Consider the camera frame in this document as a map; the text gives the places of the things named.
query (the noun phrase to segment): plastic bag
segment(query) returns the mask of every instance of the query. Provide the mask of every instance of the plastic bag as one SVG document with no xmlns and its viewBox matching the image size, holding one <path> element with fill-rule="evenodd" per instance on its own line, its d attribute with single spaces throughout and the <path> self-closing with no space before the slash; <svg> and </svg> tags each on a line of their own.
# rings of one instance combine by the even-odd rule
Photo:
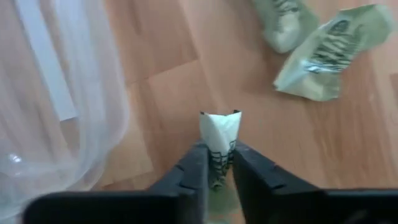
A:
<svg viewBox="0 0 398 224">
<path fill-rule="evenodd" d="M 128 103 L 102 1 L 0 1 L 0 221 L 30 199 L 88 190 Z"/>
</svg>

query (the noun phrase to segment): wooden floor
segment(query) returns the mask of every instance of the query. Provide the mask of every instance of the wooden floor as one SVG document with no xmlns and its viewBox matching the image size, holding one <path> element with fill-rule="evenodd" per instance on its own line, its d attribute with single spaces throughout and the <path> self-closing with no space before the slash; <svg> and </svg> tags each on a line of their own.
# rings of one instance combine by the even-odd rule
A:
<svg viewBox="0 0 398 224">
<path fill-rule="evenodd" d="M 396 0 L 310 0 L 338 9 Z M 143 189 L 199 136 L 199 111 L 243 111 L 240 140 L 319 187 L 398 187 L 398 37 L 362 53 L 325 103 L 274 91 L 287 55 L 261 39 L 250 0 L 106 0 L 126 76 L 130 128 L 100 186 Z"/>
</svg>

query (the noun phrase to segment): candy wrapper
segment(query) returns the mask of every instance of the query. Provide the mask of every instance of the candy wrapper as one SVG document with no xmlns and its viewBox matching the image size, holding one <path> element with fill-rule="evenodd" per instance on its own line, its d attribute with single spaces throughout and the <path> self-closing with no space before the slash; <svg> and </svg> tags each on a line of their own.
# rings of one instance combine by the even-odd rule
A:
<svg viewBox="0 0 398 224">
<path fill-rule="evenodd" d="M 242 112 L 233 114 L 200 114 L 201 138 L 209 150 L 209 196 L 207 223 L 229 223 L 231 214 L 239 208 L 239 199 L 232 176 L 227 173 L 233 162 Z"/>
<path fill-rule="evenodd" d="M 393 29 L 386 6 L 340 11 L 293 52 L 274 82 L 276 90 L 315 101 L 337 98 L 341 71 L 359 52 L 383 43 Z"/>
<path fill-rule="evenodd" d="M 209 183 L 211 189 L 224 186 L 229 166 L 233 160 L 232 151 L 238 138 L 242 112 L 233 114 L 200 114 L 200 134 L 206 143 L 209 155 Z"/>
<path fill-rule="evenodd" d="M 263 36 L 278 53 L 298 47 L 319 26 L 318 17 L 302 0 L 253 0 Z"/>
</svg>

